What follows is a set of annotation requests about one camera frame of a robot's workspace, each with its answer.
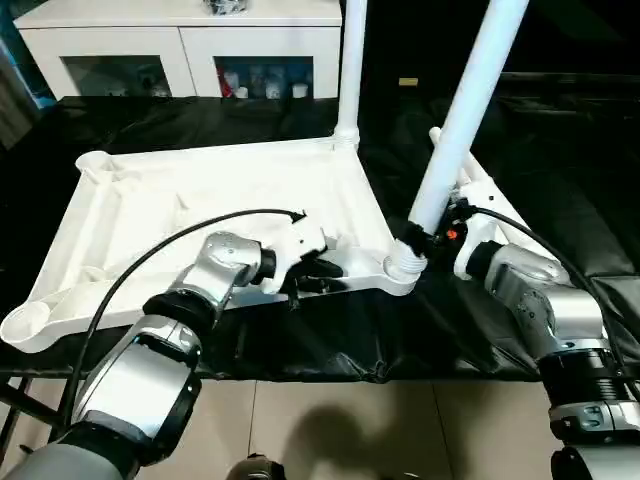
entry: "items on shelf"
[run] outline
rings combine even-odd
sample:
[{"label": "items on shelf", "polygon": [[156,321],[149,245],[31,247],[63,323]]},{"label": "items on shelf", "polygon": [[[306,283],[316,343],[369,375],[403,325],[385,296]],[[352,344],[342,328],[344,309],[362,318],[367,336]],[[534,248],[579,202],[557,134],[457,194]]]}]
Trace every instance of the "items on shelf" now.
[{"label": "items on shelf", "polygon": [[81,95],[170,97],[162,64],[150,55],[63,57]]},{"label": "items on shelf", "polygon": [[230,15],[244,12],[247,9],[248,0],[204,0],[209,5],[214,15]]},{"label": "items on shelf", "polygon": [[217,57],[224,98],[305,98],[311,95],[313,65],[304,57]]}]

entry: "floor tile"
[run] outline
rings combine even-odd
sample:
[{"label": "floor tile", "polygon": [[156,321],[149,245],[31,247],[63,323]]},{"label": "floor tile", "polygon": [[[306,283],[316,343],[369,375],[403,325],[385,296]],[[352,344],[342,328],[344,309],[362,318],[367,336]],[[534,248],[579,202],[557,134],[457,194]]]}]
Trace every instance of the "floor tile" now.
[{"label": "floor tile", "polygon": [[549,430],[542,384],[436,383],[456,480],[545,480],[562,446]]},{"label": "floor tile", "polygon": [[[36,378],[31,381],[27,393],[36,400],[40,400],[45,405],[57,410],[64,385],[64,380]],[[51,427],[41,421],[28,415],[20,415],[7,449],[7,455],[0,468],[0,477],[4,476],[26,457],[26,454],[20,449],[20,445],[25,445],[34,450],[38,449],[47,444],[50,432]]]},{"label": "floor tile", "polygon": [[289,480],[451,478],[428,382],[258,382],[251,449]]},{"label": "floor tile", "polygon": [[246,458],[255,394],[254,381],[202,382],[193,415],[176,451],[144,468],[136,480],[224,480]]},{"label": "floor tile", "polygon": [[[9,379],[9,386],[13,388],[18,388],[18,386],[20,385],[20,380],[21,378],[19,377],[12,377],[11,379]],[[6,403],[0,402],[0,424],[1,425],[4,425],[4,421],[7,419],[8,414],[9,414],[9,405],[7,405]]]}]

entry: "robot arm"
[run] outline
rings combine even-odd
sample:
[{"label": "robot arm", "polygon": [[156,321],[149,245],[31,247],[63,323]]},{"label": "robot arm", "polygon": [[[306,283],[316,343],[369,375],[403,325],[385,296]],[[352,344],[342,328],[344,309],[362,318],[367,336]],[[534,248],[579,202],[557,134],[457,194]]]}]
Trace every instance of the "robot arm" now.
[{"label": "robot arm", "polygon": [[195,373],[201,339],[234,287],[253,282],[277,291],[291,266],[325,247],[322,230],[306,218],[273,249],[228,232],[210,235],[195,263],[145,303],[144,316],[91,372],[69,430],[6,478],[131,479],[169,456],[201,389]]},{"label": "robot arm", "polygon": [[535,358],[565,447],[556,480],[640,478],[640,404],[625,386],[597,302],[555,260],[517,245],[480,243],[467,273],[507,306]]}]

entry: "white pole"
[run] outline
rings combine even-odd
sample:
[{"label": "white pole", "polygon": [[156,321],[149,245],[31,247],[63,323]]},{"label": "white pole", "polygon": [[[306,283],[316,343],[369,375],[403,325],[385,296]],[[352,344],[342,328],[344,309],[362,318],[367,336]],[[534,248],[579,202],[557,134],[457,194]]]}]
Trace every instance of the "white pole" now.
[{"label": "white pole", "polygon": [[[440,141],[441,134],[442,130],[440,130],[440,127],[433,127],[431,130],[429,130],[429,138],[433,142],[434,146],[436,146]],[[480,182],[482,180],[491,178],[489,174],[485,172],[484,168],[482,168],[482,165],[480,165],[480,162],[476,160],[476,157],[474,157],[471,152],[467,152],[467,159],[464,161],[464,165],[460,169],[458,180],[460,180],[461,175],[466,175],[469,179],[468,182],[462,182],[463,184],[469,183],[471,181]]]},{"label": "white pole", "polygon": [[500,78],[529,0],[491,0],[409,220],[433,234]]},{"label": "white pole", "polygon": [[358,145],[360,142],[358,107],[360,105],[360,81],[366,21],[367,0],[347,0],[342,47],[340,105],[334,137],[340,142],[352,145]]}]

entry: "black tablecloth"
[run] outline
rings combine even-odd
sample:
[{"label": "black tablecloth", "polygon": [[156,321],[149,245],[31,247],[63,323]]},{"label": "black tablecloth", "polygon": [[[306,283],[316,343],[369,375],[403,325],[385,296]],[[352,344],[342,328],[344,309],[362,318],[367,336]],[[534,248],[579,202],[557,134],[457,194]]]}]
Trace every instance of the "black tablecloth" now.
[{"label": "black tablecloth", "polygon": [[[360,157],[388,219],[406,217],[448,100],[364,103]],[[633,102],[497,98],[474,153],[530,226],[562,249],[640,330],[640,174]],[[73,193],[74,162],[111,154],[329,135],[335,101],[67,98],[3,161],[0,315],[24,301]],[[361,291],[232,310],[206,341],[202,375],[274,381],[535,380],[510,313],[474,282],[425,272],[401,298]],[[125,328],[99,332],[87,368]],[[631,359],[638,344],[617,326]],[[0,345],[0,373],[64,377],[82,338],[33,355]]]}]

